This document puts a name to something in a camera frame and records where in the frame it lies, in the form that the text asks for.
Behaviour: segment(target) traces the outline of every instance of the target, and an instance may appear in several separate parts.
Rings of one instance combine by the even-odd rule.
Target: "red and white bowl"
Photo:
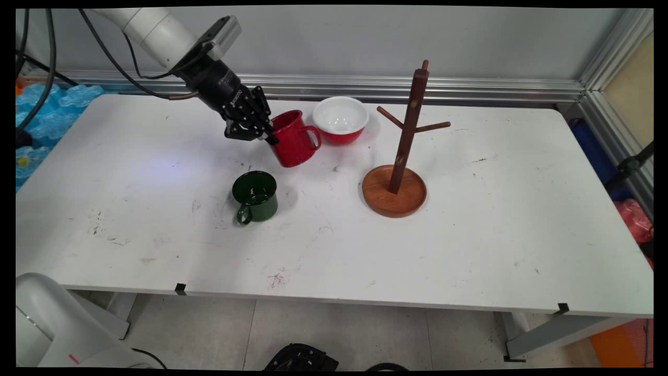
[[[357,140],[369,122],[369,111],[357,99],[333,96],[318,103],[313,122],[328,143],[344,145]]]

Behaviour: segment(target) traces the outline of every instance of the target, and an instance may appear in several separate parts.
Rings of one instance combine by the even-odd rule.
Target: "table leg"
[[[510,312],[502,314],[506,331],[510,331],[506,342],[510,360],[525,360],[537,351],[566,346],[632,320],[632,318],[560,314],[528,331],[528,325],[524,324],[526,318],[522,321],[520,315],[523,314]]]
[[[105,329],[118,339],[124,339],[130,328],[128,315],[132,309],[137,294],[129,292],[115,292],[107,309],[100,308],[93,302],[81,296],[70,293],[79,304]]]

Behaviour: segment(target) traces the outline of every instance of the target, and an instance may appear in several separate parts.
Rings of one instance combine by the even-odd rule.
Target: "mug handle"
[[[316,151],[320,149],[320,146],[323,144],[323,141],[320,139],[320,132],[318,131],[318,128],[314,127],[313,125],[304,126],[302,132],[308,132],[309,130],[313,132],[313,134],[315,134],[315,138],[318,139],[318,145],[316,147],[311,148],[312,151]]]
[[[246,211],[248,212],[248,217],[245,220],[242,220],[244,212]],[[246,205],[245,203],[241,204],[241,207],[236,212],[236,220],[243,225],[247,225],[251,222],[251,219],[253,219],[253,213],[251,212],[250,205]]]

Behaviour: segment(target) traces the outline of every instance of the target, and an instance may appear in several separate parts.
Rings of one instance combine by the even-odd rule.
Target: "red mug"
[[[301,116],[300,110],[292,110],[271,120],[275,129],[274,136],[279,140],[276,145],[271,145],[271,150],[283,167],[294,167],[308,161],[322,145],[318,128],[313,125],[305,126]],[[313,144],[309,131],[315,134],[318,145]]]

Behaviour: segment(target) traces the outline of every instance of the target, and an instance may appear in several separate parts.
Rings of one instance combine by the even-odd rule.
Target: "blue bubble wrap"
[[[21,125],[23,120],[25,120],[26,116],[28,116],[28,112],[26,111],[16,113],[16,127]],[[30,124],[28,124],[28,126],[25,127],[25,131],[29,132],[32,128],[35,128],[38,125],[39,125],[39,120],[37,119],[37,117],[34,117],[33,120],[30,121]]]
[[[19,108],[19,112],[30,112],[35,107],[39,97],[44,91],[44,84],[32,84],[23,88],[23,93],[16,97],[15,105]],[[42,117],[51,111],[58,109],[58,100],[63,98],[64,92],[57,84],[51,86],[51,92],[46,98],[44,105],[39,109],[35,117]]]
[[[44,161],[51,151],[49,148],[21,147],[16,149],[16,192],[23,186],[38,166]]]
[[[78,117],[78,114],[62,110],[45,115],[39,119],[39,125],[29,131],[33,137],[33,144],[52,149],[63,138]]]
[[[72,86],[67,89],[65,96],[58,100],[58,104],[62,107],[64,111],[81,114],[86,107],[97,98],[104,94],[104,89],[100,85],[85,86],[78,85]]]

